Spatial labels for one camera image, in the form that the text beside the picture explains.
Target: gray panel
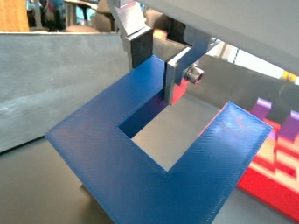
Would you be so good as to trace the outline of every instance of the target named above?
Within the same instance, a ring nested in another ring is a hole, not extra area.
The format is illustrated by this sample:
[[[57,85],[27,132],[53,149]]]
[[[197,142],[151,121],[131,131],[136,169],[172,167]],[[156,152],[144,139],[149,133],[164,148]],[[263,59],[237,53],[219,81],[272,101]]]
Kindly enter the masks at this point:
[[[140,3],[299,74],[298,1],[140,0]]]
[[[274,103],[268,118],[279,123],[291,109],[299,111],[299,86],[288,81],[278,80],[208,55],[200,59],[200,68],[205,76],[199,86],[189,86],[188,92],[212,105],[221,107],[227,101],[232,101],[243,109],[251,110],[257,97],[261,97]]]
[[[128,71],[117,35],[0,36],[0,151],[44,132]]]

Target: blue plastic part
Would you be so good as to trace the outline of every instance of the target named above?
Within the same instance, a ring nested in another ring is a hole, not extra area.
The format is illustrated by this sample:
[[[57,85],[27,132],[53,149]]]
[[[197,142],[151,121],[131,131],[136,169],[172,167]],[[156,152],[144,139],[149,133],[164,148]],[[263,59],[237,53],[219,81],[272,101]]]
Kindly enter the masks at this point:
[[[165,171],[129,138],[165,107],[163,81],[152,57],[45,136],[116,224],[211,223],[271,131],[229,102]]]

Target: metal bracket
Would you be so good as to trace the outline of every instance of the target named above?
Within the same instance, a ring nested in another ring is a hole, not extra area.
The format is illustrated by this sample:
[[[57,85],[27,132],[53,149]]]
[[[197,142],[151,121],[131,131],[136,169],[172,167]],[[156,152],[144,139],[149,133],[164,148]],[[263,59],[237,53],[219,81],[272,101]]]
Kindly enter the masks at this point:
[[[133,69],[153,54],[153,32],[145,25],[140,3],[129,0],[107,0],[107,4],[120,29],[128,67]]]
[[[215,37],[185,27],[184,41],[192,44],[191,47],[185,47],[167,62],[164,69],[164,100],[168,104],[172,104],[173,98],[173,85],[181,84],[183,77],[191,76],[189,66],[192,63],[205,54],[205,52],[220,42]],[[201,73],[196,71],[193,74],[197,77],[192,77],[193,84],[197,83],[197,79],[201,77]]]

